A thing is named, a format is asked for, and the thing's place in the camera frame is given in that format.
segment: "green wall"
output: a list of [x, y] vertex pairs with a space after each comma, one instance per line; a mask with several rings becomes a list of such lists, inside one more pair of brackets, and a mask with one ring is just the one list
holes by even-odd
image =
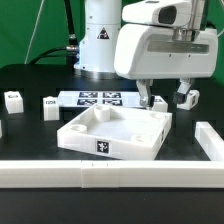
[[[123, 5], [138, 2], [123, 0]], [[0, 1], [0, 67], [24, 63], [41, 0]], [[84, 0], [71, 0], [78, 39], [84, 36]], [[224, 27], [224, 13], [219, 0], [212, 0], [209, 19], [218, 31]], [[40, 53], [68, 43], [68, 30], [63, 0], [45, 0], [29, 60]], [[40, 63], [64, 64], [64, 59], [42, 59]], [[219, 39], [219, 55], [214, 77], [224, 84], [224, 35]]]

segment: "small white cube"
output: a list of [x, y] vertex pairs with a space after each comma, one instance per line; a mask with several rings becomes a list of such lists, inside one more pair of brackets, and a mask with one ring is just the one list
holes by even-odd
[[23, 113], [23, 99], [19, 92], [5, 92], [5, 105], [9, 114]]
[[197, 90], [191, 90], [187, 95], [187, 101], [183, 104], [177, 104], [177, 108], [183, 110], [190, 110], [198, 104], [200, 93]]
[[43, 107], [45, 121], [59, 120], [59, 105], [57, 97], [49, 96], [43, 98]]
[[161, 96], [155, 96], [154, 105], [151, 110], [166, 113], [168, 110], [168, 104]]

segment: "black table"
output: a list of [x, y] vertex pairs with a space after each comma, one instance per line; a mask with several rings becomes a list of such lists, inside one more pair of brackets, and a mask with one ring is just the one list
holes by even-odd
[[[224, 87], [197, 80], [199, 104], [191, 111], [172, 103], [178, 80], [155, 80], [173, 113], [170, 133], [157, 160], [209, 160], [194, 138], [197, 121], [208, 121], [224, 136]], [[19, 91], [24, 113], [8, 114], [4, 92]], [[67, 66], [10, 65], [0, 70], [0, 118], [4, 135], [0, 160], [108, 160], [57, 147], [56, 131], [83, 108], [61, 108], [60, 120], [43, 120], [43, 97], [61, 90], [137, 91], [134, 81], [95, 81]], [[223, 189], [1, 189], [0, 223], [224, 223]]]

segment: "square tray compartment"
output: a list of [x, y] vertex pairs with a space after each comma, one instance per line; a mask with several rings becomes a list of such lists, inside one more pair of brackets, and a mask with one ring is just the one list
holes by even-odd
[[95, 104], [57, 132], [58, 147], [123, 160], [154, 160], [172, 114]]

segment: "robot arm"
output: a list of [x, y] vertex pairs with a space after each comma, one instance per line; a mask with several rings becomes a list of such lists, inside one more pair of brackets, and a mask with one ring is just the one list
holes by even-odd
[[203, 30], [207, 0], [145, 0], [123, 9], [125, 25], [118, 36], [115, 70], [138, 80], [141, 105], [152, 107], [153, 79], [180, 78], [174, 103], [181, 104], [194, 78], [210, 77], [216, 66], [218, 40]]

